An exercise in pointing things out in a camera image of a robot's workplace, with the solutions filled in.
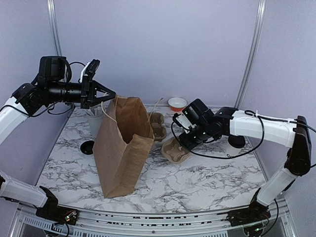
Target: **marble countertop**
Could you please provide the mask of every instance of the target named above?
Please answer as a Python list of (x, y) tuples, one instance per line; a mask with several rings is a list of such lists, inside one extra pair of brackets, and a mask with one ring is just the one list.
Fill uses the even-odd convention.
[[(172, 136), (173, 112), (168, 107), (157, 107), (155, 112), (164, 114), (166, 141)], [(181, 133), (177, 126), (175, 131)], [(80, 145), (91, 139), (84, 110), (75, 109), (38, 181), (38, 185), (49, 188), (62, 205), (129, 213), (208, 211), (247, 205), (265, 183), (253, 153), (231, 160), (191, 156), (181, 164), (171, 164), (161, 155), (163, 142), (155, 142), (134, 193), (104, 198), (93, 155), (80, 151)], [(224, 157), (226, 145), (227, 138), (223, 137), (195, 151)], [(247, 142), (242, 152), (248, 149)]]

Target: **orange bowl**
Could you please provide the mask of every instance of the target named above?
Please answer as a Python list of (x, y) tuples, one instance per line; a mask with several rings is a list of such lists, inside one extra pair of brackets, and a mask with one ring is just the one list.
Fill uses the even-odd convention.
[(185, 99), (180, 97), (172, 97), (168, 100), (169, 107), (174, 112), (181, 112), (187, 105)]

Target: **purple wall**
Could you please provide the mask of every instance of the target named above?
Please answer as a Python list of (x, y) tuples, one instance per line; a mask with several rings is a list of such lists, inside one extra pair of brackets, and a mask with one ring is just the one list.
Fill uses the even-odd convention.
[[(3, 0), (0, 22), (1, 106), (22, 83), (34, 79), (42, 56), (55, 53), (46, 1)], [(0, 170), (35, 184), (66, 116), (44, 114), (19, 126), (0, 146)], [(7, 236), (16, 204), (1, 198), (0, 209), (0, 233)]]
[(234, 105), (257, 1), (56, 1), (63, 53), (101, 60), (95, 76), (145, 103), (181, 96)]
[[(258, 53), (242, 109), (263, 115), (303, 115), (316, 127), (316, 2), (267, 1)], [(316, 162), (316, 136), (311, 134)], [(259, 149), (268, 175), (286, 160), (286, 148), (264, 142)], [(298, 178), (286, 192), (298, 236), (315, 236), (316, 168)]]

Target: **black circular base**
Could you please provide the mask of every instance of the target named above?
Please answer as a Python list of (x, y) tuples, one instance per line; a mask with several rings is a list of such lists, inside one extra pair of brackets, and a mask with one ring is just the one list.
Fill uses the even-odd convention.
[(233, 146), (237, 149), (241, 149), (246, 145), (246, 141), (245, 141), (245, 138), (243, 136), (230, 135), (228, 137), (228, 142), (231, 146)]
[(93, 150), (92, 150), (93, 145), (94, 145), (94, 141), (86, 141), (86, 142), (82, 143), (82, 145), (80, 146), (80, 150), (85, 155), (92, 155), (93, 154)]

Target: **cardboard cup holder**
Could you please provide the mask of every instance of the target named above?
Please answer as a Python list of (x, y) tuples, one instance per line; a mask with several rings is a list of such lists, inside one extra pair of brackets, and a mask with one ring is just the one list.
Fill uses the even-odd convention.
[(161, 153), (166, 159), (174, 164), (184, 162), (191, 155), (191, 153), (182, 147), (174, 137), (163, 144)]
[(150, 124), (153, 128), (155, 141), (161, 142), (166, 138), (166, 128), (162, 125), (164, 123), (164, 117), (161, 113), (152, 113), (150, 116)]

